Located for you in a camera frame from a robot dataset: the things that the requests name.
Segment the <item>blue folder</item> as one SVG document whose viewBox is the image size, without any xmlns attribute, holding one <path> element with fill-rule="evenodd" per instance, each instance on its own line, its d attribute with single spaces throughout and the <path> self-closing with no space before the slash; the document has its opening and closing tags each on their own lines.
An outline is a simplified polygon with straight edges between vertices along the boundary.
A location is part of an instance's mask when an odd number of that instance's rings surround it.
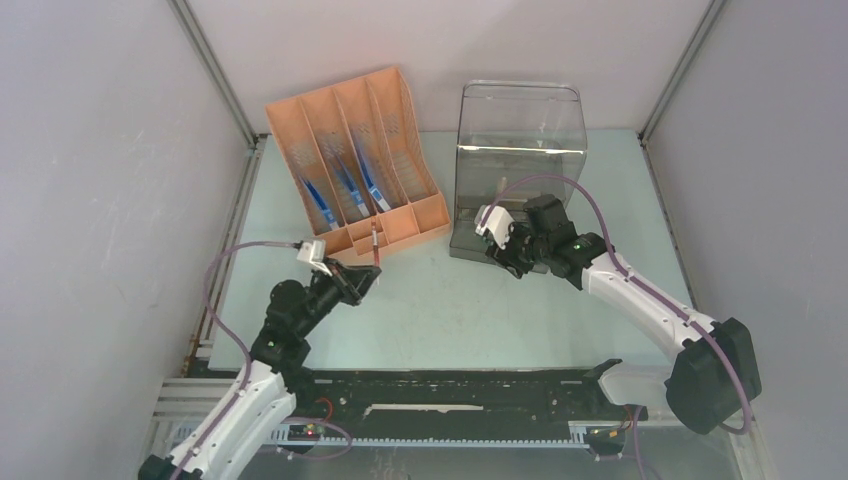
<svg viewBox="0 0 848 480">
<path fill-rule="evenodd" d="M 334 213 L 332 212 L 332 209 L 329 207 L 328 203 L 326 202 L 324 197 L 321 195 L 319 190 L 309 180 L 307 180 L 303 176 L 300 176 L 299 180 L 303 184 L 303 186 L 307 189 L 307 192 L 309 193 L 309 195 L 312 198 L 313 202 L 315 203 L 317 209 L 319 210 L 319 212 L 321 213 L 325 222 L 327 223 L 328 228 L 330 230 L 338 229 L 340 227 L 340 225 L 339 225 Z"/>
<path fill-rule="evenodd" d="M 336 176 L 341 181 L 343 187 L 347 190 L 360 215 L 364 218 L 368 218 L 370 216 L 370 211 L 366 206 L 365 200 L 361 195 L 361 192 L 353 178 L 353 175 L 347 169 L 346 165 L 339 156 L 334 156 L 333 169 L 336 173 Z"/>
<path fill-rule="evenodd" d="M 378 186 L 377 182 L 375 181 L 374 171 L 372 166 L 370 165 L 370 160 L 366 155 L 366 150 L 362 142 L 357 137 L 355 137 L 353 139 L 353 143 L 358 158 L 358 163 L 362 172 L 363 180 L 366 185 L 366 189 L 371 199 L 374 201 L 376 209 L 381 213 L 390 211 L 392 207 L 381 192 L 381 189 Z"/>
</svg>

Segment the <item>grey transparent drawer unit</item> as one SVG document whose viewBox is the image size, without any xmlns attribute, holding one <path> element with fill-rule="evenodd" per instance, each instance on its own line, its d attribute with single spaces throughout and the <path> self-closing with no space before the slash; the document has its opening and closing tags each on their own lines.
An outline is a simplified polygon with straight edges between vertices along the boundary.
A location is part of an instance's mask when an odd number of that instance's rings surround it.
<svg viewBox="0 0 848 480">
<path fill-rule="evenodd" d="M 568 201 L 588 139 L 577 88 L 551 82 L 473 80 L 462 90 L 455 162 L 453 258 L 485 261 L 475 233 L 481 207 L 497 200 L 515 219 L 541 194 Z"/>
</svg>

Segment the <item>red pen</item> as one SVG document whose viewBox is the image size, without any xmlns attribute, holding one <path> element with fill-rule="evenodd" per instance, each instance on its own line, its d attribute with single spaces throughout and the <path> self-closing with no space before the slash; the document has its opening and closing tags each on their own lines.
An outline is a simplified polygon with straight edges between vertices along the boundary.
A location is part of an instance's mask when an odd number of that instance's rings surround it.
<svg viewBox="0 0 848 480">
<path fill-rule="evenodd" d="M 375 267 L 380 266 L 380 253 L 379 253 L 379 232 L 377 227 L 376 218 L 371 219 L 371 241 L 372 241 L 372 258 L 373 265 Z"/>
</svg>

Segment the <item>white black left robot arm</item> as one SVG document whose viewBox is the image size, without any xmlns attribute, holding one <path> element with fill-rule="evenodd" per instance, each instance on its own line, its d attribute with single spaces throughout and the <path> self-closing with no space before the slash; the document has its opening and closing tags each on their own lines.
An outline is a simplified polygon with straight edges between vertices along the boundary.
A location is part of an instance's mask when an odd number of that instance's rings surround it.
<svg viewBox="0 0 848 480">
<path fill-rule="evenodd" d="M 141 479 L 236 479 L 271 432 L 316 403 L 304 362 L 314 328 L 338 305 L 359 305 L 380 276 L 378 266 L 346 266 L 327 258 L 308 284 L 273 287 L 259 334 L 224 397 L 188 439 L 168 455 L 150 455 Z"/>
</svg>

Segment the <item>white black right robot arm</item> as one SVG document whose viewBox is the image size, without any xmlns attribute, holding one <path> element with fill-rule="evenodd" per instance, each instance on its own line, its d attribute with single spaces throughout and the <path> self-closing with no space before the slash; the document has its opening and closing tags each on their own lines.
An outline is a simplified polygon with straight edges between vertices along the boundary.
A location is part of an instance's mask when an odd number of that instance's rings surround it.
<svg viewBox="0 0 848 480">
<path fill-rule="evenodd" d="M 688 429 L 750 432 L 751 402 L 762 391 L 749 329 L 735 318 L 718 322 L 664 291 L 616 253 L 607 239 L 580 234 L 562 202 L 545 194 L 523 206 L 525 221 L 484 205 L 475 232 L 486 255 L 516 278 L 538 266 L 624 314 L 671 361 L 670 368 L 614 361 L 581 392 L 585 411 L 606 418 L 620 406 L 668 408 Z"/>
</svg>

